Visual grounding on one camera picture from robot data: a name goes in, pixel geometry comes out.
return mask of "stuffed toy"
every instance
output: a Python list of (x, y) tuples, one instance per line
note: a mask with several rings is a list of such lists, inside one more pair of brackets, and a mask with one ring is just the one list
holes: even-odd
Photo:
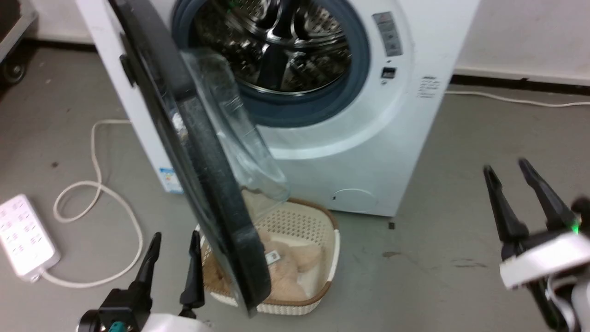
[[(268, 254), (276, 251), (280, 259), (268, 266), (270, 274), (271, 292), (268, 299), (277, 301), (305, 301), (310, 297), (305, 293), (303, 287), (297, 283), (299, 273), (305, 273), (316, 266), (322, 257), (322, 249), (317, 244), (305, 246), (289, 246), (286, 243), (272, 240), (271, 234), (264, 230), (259, 230), (260, 241), (264, 245), (264, 253)], [(215, 264), (216, 273), (205, 274), (205, 285), (219, 286), (222, 283), (222, 289), (229, 292), (229, 286), (224, 278), (221, 269), (215, 259), (205, 261), (204, 270), (211, 269), (208, 264)]]

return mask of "white power strip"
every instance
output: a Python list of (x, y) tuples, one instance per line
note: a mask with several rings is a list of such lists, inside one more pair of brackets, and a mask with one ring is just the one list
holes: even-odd
[(0, 239), (14, 272), (24, 281), (37, 281), (60, 260), (60, 254), (23, 194), (0, 205)]

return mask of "white wall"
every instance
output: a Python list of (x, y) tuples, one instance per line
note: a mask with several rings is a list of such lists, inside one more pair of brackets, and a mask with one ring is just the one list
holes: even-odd
[(39, 12), (30, 37), (40, 40), (91, 44), (92, 38), (74, 0), (30, 0)]
[[(37, 38), (91, 43), (74, 0), (32, 2)], [(590, 86), (588, 17), (588, 0), (481, 0), (456, 73)]]

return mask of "gray floor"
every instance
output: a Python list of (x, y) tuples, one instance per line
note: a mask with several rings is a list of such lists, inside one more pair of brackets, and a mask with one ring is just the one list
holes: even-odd
[[(547, 102), (580, 96), (489, 92)], [(124, 210), (103, 197), (85, 220), (63, 225), (52, 217), (56, 196), (70, 183), (94, 179), (90, 128), (124, 118), (96, 54), (39, 50), (28, 76), (0, 100), (0, 201), (27, 194), (63, 254), (52, 269), (73, 281), (104, 278), (131, 260), (136, 239)], [(491, 163), (516, 213), (532, 229), (542, 211), (521, 178), (516, 158), (528, 157), (569, 201), (590, 191), (590, 110), (548, 109), (480, 97), (448, 96), (432, 129), (396, 229), (388, 219), (337, 213), (342, 255), (333, 288), (305, 317), (246, 319), (208, 298), (198, 311), (219, 332), (235, 331), (543, 331), (526, 291), (505, 291), (499, 277), (500, 244), (481, 168)], [(128, 199), (146, 235), (163, 232), (154, 278), (154, 311), (176, 313), (195, 225), (185, 199), (165, 194), (130, 127), (99, 131), (99, 159), (108, 185)], [(80, 211), (93, 195), (81, 189), (66, 211)], [(384, 252), (401, 254), (390, 258)], [(2, 330), (73, 331), (113, 287), (60, 288), (17, 279), (0, 255)]]

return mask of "front-loading washing machine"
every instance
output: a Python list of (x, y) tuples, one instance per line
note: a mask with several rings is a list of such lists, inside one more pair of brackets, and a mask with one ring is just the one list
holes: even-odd
[[(328, 209), (394, 216), (478, 0), (153, 0), (180, 49), (229, 62), (291, 185)], [(106, 0), (77, 0), (165, 190), (182, 191)]]

